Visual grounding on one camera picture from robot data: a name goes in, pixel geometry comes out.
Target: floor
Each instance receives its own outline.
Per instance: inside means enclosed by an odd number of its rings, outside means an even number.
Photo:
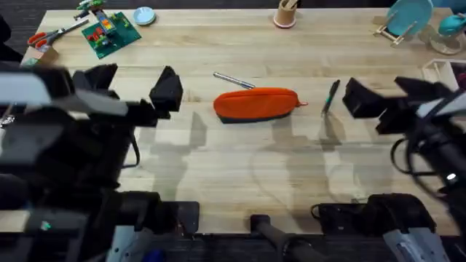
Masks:
[[[36,33],[48,9],[75,9],[81,0],[0,0],[0,15],[12,28],[7,44],[18,52],[26,51],[27,39]],[[303,8],[389,7],[395,0],[305,0]],[[276,8],[278,0],[108,0],[107,9],[245,9]]]

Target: scissors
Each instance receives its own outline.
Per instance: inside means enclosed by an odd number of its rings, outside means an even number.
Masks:
[[[65,33],[68,33],[69,31],[72,31],[75,28],[80,27],[81,25],[85,25],[89,22],[88,19],[85,20],[80,20],[78,23],[75,23],[74,25],[68,27],[68,28],[61,28],[55,31],[50,31],[50,32],[41,32],[41,33],[36,33],[35,35],[31,36],[28,40],[28,45],[30,47],[35,47],[36,49],[40,48],[43,45],[48,45],[52,46],[53,42],[57,40],[59,37],[64,35]]]

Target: pen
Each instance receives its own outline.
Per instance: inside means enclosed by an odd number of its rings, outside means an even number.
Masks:
[[[330,92],[328,93],[328,98],[325,101],[325,105],[323,106],[322,112],[320,113],[321,116],[324,116],[328,113],[328,109],[330,108],[330,104],[332,104],[333,97],[335,96],[339,85],[340,85],[340,80],[336,80],[332,84],[332,87],[330,88]]]
[[[254,87],[256,87],[256,86],[253,85],[253,84],[249,84],[249,83],[240,81],[240,80],[238,80],[238,79],[234,79],[233,77],[230,77],[230,76],[225,76],[225,75],[220,74],[220,73],[217,73],[217,72],[214,72],[214,73],[213,73],[213,76],[214,76],[214,77],[217,77],[217,78],[219,78],[219,79],[227,80],[228,82],[231,82],[231,83],[238,84],[238,85],[240,85],[240,86],[242,86],[242,87],[244,87],[245,89],[248,89],[248,90],[251,90],[251,89],[253,89]]]

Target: plate stand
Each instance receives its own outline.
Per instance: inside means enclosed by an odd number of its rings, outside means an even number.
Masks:
[[[374,35],[377,36],[377,35],[381,35],[381,36],[384,36],[385,38],[389,39],[392,41],[392,44],[390,45],[391,47],[396,47],[398,46],[404,39],[405,39],[405,36],[406,34],[409,33],[409,31],[417,24],[417,21],[414,21],[412,24],[410,24],[410,26],[408,26],[406,28],[406,30],[401,34],[399,35],[398,37],[397,36],[393,36],[391,33],[387,32],[386,29],[387,29],[387,26],[388,24],[390,23],[390,21],[393,20],[393,18],[395,18],[397,12],[394,12],[392,15],[390,15],[386,20],[385,20],[385,23],[383,25],[381,25],[375,32],[374,32]]]

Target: orange scissors handle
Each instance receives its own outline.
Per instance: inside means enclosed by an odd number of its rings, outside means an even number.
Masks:
[[[54,40],[60,36],[60,31],[55,30],[48,33],[36,33],[28,40],[28,45],[31,47],[39,48],[44,44],[52,45]]]
[[[35,35],[31,36],[28,40],[28,44],[31,45],[33,43],[35,43],[37,40],[45,37],[47,34],[44,33],[44,32],[41,32],[41,33],[36,33]]]

